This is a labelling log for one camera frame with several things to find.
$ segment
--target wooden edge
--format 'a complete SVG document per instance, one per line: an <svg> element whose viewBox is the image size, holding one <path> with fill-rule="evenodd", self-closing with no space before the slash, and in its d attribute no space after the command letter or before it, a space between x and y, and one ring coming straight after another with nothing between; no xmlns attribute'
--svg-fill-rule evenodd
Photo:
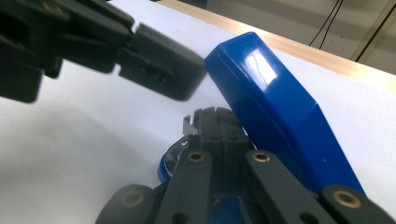
<svg viewBox="0 0 396 224"><path fill-rule="evenodd" d="M354 78L361 83L396 94L396 76L361 63L309 47L280 35L274 35L259 28L234 21L218 14L193 7L176 0L162 0L159 4L188 14L196 19L227 30L236 35L255 32L269 47L279 49L297 58L324 67L337 74Z"/></svg>

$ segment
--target screw hole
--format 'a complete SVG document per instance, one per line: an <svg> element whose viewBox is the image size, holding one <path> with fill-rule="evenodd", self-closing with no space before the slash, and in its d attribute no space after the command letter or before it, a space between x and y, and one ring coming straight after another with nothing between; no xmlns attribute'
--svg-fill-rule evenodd
<svg viewBox="0 0 396 224"><path fill-rule="evenodd" d="M332 196L338 203L340 203L345 207L349 207L349 208L361 207L361 200L352 193L349 193L348 191L337 190L332 193Z"/></svg>
<svg viewBox="0 0 396 224"><path fill-rule="evenodd" d="M135 207L143 202L144 195L140 191L131 191L122 197L122 204L125 207Z"/></svg>
<svg viewBox="0 0 396 224"><path fill-rule="evenodd" d="M304 224L319 224L318 219L311 214L308 213L302 213L300 214L300 220Z"/></svg>
<svg viewBox="0 0 396 224"><path fill-rule="evenodd" d="M189 217L182 213L176 213L172 216L173 224L186 224L189 220Z"/></svg>
<svg viewBox="0 0 396 224"><path fill-rule="evenodd" d="M267 162L270 160L270 156L268 156L267 154L265 154L263 152L257 152L253 155L253 159L255 161L259 161L259 162Z"/></svg>

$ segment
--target black cable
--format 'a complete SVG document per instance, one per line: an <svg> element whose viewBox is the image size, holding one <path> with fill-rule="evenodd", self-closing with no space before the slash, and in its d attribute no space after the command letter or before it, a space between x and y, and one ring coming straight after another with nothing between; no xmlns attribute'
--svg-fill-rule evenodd
<svg viewBox="0 0 396 224"><path fill-rule="evenodd" d="M332 15L332 13L334 12L335 8L338 5L338 2L340 2L340 0L337 0L337 2L335 3L334 7L332 8L332 12L329 14L329 16L326 18L326 21L323 22L323 25L320 27L318 33L315 35L314 39L311 41L311 43L309 43L309 46L312 45L312 43L314 43L314 41L317 39L318 35L320 34L320 32L322 31L323 27L326 25L327 21L329 20L330 16Z"/></svg>
<svg viewBox="0 0 396 224"><path fill-rule="evenodd" d="M343 2L344 2L344 0L341 0L340 5L338 6L337 10L335 11L335 14L334 14L334 16L332 17L332 20L330 21L330 24L329 24L329 26L327 27L326 33L324 34L324 37L323 37L323 40L322 40L322 42L321 42L321 44L320 44L319 49L321 49L321 47L323 46L324 40L326 39L326 36L327 36L327 33L329 33L330 27L332 26L332 22L334 21L335 17L337 16L338 11L339 11L340 8L341 8L341 5L343 5Z"/></svg>

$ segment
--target wooden table edge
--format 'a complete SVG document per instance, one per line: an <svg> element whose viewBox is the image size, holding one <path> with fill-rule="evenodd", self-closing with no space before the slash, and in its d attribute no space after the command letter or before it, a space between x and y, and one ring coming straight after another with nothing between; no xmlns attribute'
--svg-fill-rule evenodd
<svg viewBox="0 0 396 224"><path fill-rule="evenodd" d="M236 35L241 35L250 31L255 32L271 48L279 49L297 58L334 71L337 74L354 78L366 85L396 94L396 76L390 73L383 72L361 63L355 63L323 50L309 47L280 35L271 34L259 28L239 21L234 21L176 0L162 0L158 3Z"/></svg>

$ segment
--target white table surface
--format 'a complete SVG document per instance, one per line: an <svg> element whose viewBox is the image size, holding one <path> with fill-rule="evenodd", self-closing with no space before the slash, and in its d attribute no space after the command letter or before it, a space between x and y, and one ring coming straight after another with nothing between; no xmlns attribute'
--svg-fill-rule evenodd
<svg viewBox="0 0 396 224"><path fill-rule="evenodd" d="M205 57L234 37L148 0L113 4ZM275 50L320 104L368 196L396 218L396 96ZM206 77L187 102L65 63L36 103L0 99L0 223L93 223L111 195L160 184L157 165L195 109L228 107Z"/></svg>

